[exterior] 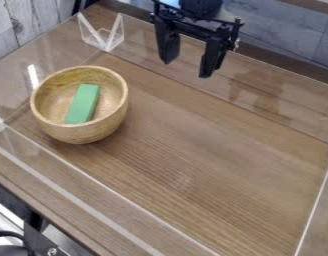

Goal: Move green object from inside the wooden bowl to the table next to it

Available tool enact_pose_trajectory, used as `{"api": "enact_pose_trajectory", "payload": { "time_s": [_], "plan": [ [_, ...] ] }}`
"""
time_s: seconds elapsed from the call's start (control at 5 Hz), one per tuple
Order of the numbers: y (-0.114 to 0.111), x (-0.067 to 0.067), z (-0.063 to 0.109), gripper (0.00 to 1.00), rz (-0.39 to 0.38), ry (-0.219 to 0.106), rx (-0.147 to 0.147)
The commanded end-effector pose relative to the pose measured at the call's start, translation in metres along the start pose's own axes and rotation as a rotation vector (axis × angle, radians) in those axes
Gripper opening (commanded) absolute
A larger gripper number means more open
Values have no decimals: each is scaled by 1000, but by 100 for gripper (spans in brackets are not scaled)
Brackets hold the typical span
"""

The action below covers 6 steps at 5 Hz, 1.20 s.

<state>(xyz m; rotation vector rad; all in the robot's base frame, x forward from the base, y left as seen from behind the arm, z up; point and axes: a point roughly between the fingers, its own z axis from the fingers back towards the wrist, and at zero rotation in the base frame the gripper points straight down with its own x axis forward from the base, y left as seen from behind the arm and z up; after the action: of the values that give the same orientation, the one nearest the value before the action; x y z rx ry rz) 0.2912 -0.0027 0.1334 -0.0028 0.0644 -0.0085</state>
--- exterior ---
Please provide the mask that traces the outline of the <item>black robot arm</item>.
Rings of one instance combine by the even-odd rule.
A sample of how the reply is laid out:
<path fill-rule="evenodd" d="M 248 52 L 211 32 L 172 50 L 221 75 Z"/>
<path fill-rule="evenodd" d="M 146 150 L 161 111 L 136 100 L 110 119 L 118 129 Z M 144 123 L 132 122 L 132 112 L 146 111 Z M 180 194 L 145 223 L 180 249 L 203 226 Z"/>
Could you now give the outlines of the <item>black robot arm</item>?
<path fill-rule="evenodd" d="M 224 8 L 224 0 L 152 0 L 150 22 L 154 25 L 161 61 L 169 64 L 180 55 L 180 36 L 205 43 L 199 77 L 208 78 L 220 69 L 227 52 L 239 48 L 243 19 Z"/>

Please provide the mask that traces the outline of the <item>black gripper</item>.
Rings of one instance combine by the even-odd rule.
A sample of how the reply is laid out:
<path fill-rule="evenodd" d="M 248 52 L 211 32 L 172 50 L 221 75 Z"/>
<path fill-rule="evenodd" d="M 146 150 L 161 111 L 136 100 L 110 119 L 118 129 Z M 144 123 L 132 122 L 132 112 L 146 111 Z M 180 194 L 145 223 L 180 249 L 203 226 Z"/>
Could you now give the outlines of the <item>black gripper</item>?
<path fill-rule="evenodd" d="M 153 14 L 157 15 L 154 17 L 157 50 L 165 64 L 169 64 L 180 53 L 180 35 L 170 21 L 178 23 L 180 30 L 191 37 L 201 39 L 220 36 L 225 40 L 211 37 L 205 41 L 199 77 L 208 78 L 220 68 L 228 49 L 235 51 L 239 48 L 243 18 L 225 10 L 224 0 L 152 0 L 152 2 Z"/>

